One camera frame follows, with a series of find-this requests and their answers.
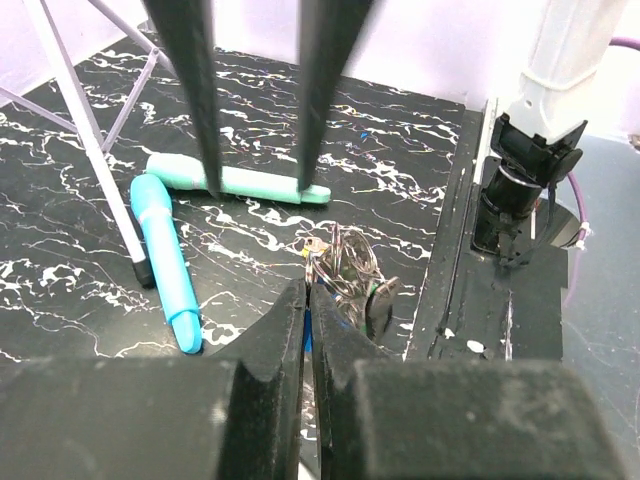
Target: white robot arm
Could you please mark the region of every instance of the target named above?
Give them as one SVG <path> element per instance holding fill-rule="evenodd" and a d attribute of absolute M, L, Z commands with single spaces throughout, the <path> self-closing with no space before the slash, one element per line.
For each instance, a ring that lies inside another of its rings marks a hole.
<path fill-rule="evenodd" d="M 474 246 L 499 255 L 503 265 L 520 265 L 536 249 L 515 258 L 520 225 L 545 189 L 547 227 L 553 220 L 555 187 L 582 156 L 576 146 L 591 83 L 626 3 L 546 0 L 518 94 L 495 122 L 491 148 L 500 163 L 482 189 L 476 219 Z"/>
<path fill-rule="evenodd" d="M 511 124 L 553 144 L 585 120 L 590 87 L 627 0 L 547 0 Z"/>

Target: highlighter cap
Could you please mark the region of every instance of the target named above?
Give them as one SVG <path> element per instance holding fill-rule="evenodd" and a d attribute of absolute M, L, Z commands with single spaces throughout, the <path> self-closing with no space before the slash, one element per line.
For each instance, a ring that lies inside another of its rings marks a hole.
<path fill-rule="evenodd" d="M 180 312 L 170 322 L 180 350 L 184 353 L 198 353 L 202 349 L 202 331 L 198 314 L 190 310 Z"/>
<path fill-rule="evenodd" d="M 149 208 L 163 208 L 172 212 L 167 188 L 155 175 L 137 176 L 131 182 L 131 210 L 137 219 Z"/>

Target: gray frame leg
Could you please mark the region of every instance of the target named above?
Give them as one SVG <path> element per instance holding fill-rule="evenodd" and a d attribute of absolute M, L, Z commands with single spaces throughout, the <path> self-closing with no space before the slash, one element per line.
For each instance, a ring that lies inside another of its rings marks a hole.
<path fill-rule="evenodd" d="M 148 263 L 129 212 L 124 206 L 120 191 L 102 153 L 101 145 L 103 140 L 97 122 L 80 85 L 73 64 L 62 43 L 53 18 L 51 17 L 46 1 L 23 0 L 23 3 L 36 27 L 47 58 L 53 67 L 60 91 L 62 92 L 75 126 L 78 129 L 78 135 L 82 140 L 91 166 L 98 177 L 98 181 L 100 182 L 114 220 L 118 225 L 129 256 L 134 263 L 134 268 L 138 265 Z M 136 275 L 138 276 L 138 280 L 141 280 L 137 270 Z"/>

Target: gray floor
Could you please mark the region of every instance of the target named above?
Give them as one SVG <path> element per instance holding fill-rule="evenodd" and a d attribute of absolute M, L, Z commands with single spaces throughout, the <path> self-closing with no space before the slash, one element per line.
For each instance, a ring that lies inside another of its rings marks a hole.
<path fill-rule="evenodd" d="M 593 235 L 585 251 L 570 256 L 564 363 L 588 385 L 630 478 L 640 479 L 640 154 L 595 137 L 583 138 L 581 147 L 575 174 Z M 575 205 L 569 185 L 558 198 Z"/>

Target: black marble surface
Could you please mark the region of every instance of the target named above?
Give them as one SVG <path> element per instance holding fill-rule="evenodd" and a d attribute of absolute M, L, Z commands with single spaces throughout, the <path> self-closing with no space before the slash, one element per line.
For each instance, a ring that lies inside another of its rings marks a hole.
<path fill-rule="evenodd" d="M 145 61 L 126 39 L 76 69 L 103 130 Z M 226 51 L 219 52 L 218 67 L 225 162 L 294 175 L 295 67 Z M 54 82 L 27 98 L 69 118 Z M 404 354 L 463 111 L 347 79 L 315 181 L 333 191 L 326 208 L 176 193 L 174 217 L 202 310 L 204 354 L 231 342 L 270 308 L 287 279 L 303 275 L 303 239 L 328 241 L 333 222 L 360 229 L 383 273 L 400 277 L 385 344 Z M 152 152 L 198 154 L 180 86 L 161 66 L 108 156 L 125 203 Z M 22 107 L 4 107 L 0 203 L 0 367 L 51 355 L 181 355 L 157 292 L 136 282 L 74 134 Z M 308 439 L 315 437 L 311 388 L 305 384 Z"/>

